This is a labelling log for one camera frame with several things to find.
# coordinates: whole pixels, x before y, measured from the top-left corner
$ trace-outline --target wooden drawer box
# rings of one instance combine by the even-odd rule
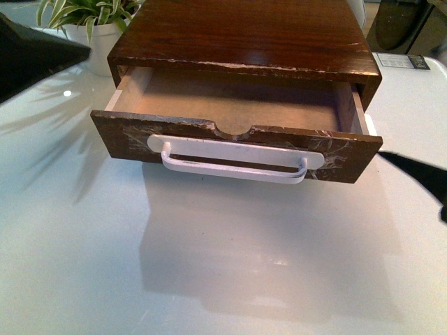
[[[117,90],[91,114],[110,155],[161,163],[163,137],[199,148],[169,158],[192,172],[355,182],[382,144],[364,118],[381,76],[346,2],[329,2],[145,3],[108,58]],[[316,23],[321,6],[346,15],[341,28]]]

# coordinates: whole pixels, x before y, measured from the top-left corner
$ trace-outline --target label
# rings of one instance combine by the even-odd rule
[[[407,54],[377,54],[382,66],[390,68],[416,68],[429,70],[423,56],[409,56]]]

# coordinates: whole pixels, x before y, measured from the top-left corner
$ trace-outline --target white drawer handle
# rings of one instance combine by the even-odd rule
[[[297,184],[304,179],[308,168],[316,169],[324,164],[324,157],[320,153],[252,144],[166,135],[151,135],[147,144],[152,151],[161,152],[163,164],[170,170],[281,184]],[[290,173],[183,161],[170,157],[171,154],[286,166],[297,168],[298,171]]]

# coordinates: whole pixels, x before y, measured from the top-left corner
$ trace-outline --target wood grain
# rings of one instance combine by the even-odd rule
[[[119,66],[208,70],[359,84],[381,81],[345,0],[146,1],[108,57]]]

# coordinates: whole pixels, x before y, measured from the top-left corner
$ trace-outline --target open drawer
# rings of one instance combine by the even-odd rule
[[[129,67],[91,117],[112,157],[287,184],[353,183],[382,145],[345,82]]]

